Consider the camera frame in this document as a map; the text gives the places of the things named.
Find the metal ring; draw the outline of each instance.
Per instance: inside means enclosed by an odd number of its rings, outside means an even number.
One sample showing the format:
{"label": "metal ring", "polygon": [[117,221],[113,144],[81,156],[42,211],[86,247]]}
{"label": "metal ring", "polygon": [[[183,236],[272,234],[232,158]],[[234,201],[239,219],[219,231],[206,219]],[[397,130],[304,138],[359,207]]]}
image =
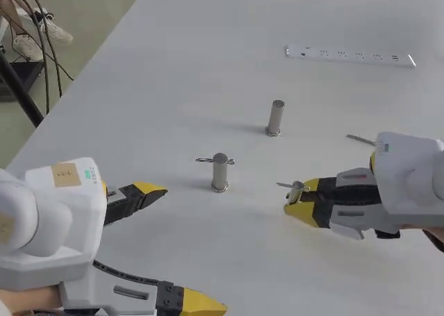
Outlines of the metal ring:
{"label": "metal ring", "polygon": [[223,189],[216,188],[213,183],[211,183],[211,188],[213,189],[213,191],[215,191],[215,193],[225,192],[228,189],[228,182],[225,182],[225,187]]}

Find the label sticker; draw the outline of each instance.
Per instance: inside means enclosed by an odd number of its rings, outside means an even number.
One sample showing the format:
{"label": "label sticker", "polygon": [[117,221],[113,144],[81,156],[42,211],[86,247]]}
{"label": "label sticker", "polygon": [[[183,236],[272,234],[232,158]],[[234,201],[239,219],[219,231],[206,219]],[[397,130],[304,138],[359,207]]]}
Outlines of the label sticker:
{"label": "label sticker", "polygon": [[53,165],[51,169],[56,188],[79,186],[82,184],[75,163],[58,163]]}
{"label": "label sticker", "polygon": [[8,243],[14,231],[15,220],[13,217],[0,213],[0,242]]}

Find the shoe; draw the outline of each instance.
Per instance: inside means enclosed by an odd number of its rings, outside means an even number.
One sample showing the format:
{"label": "shoe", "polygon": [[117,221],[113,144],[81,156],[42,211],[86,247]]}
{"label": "shoe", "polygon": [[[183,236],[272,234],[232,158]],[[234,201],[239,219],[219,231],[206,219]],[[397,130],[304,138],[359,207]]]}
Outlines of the shoe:
{"label": "shoe", "polygon": [[[50,19],[46,19],[46,25],[48,26],[48,36],[52,42],[57,42],[61,45],[70,45],[73,37],[70,33],[57,26]],[[45,27],[43,20],[40,22],[40,31],[45,34]]]}
{"label": "shoe", "polygon": [[42,49],[30,35],[17,35],[12,45],[14,49],[28,57],[31,61],[43,60]]}

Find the power strip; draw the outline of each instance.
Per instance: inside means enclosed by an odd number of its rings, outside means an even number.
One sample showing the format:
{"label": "power strip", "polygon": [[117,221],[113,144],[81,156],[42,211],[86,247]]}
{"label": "power strip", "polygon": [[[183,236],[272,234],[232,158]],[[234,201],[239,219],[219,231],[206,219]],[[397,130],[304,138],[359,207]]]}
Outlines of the power strip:
{"label": "power strip", "polygon": [[289,58],[337,61],[340,63],[359,63],[415,68],[413,58],[407,55],[392,53],[368,53],[348,51],[344,49],[323,49],[315,47],[297,47],[287,45],[285,54]]}

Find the human hand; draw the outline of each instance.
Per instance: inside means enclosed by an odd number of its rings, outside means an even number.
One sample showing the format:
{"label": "human hand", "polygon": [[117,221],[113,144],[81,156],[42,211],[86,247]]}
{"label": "human hand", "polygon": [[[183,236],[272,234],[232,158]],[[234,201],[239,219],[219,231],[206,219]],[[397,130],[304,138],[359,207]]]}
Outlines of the human hand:
{"label": "human hand", "polygon": [[22,315],[29,310],[50,310],[62,306],[57,286],[36,288],[23,292],[0,290],[0,300],[12,314]]}

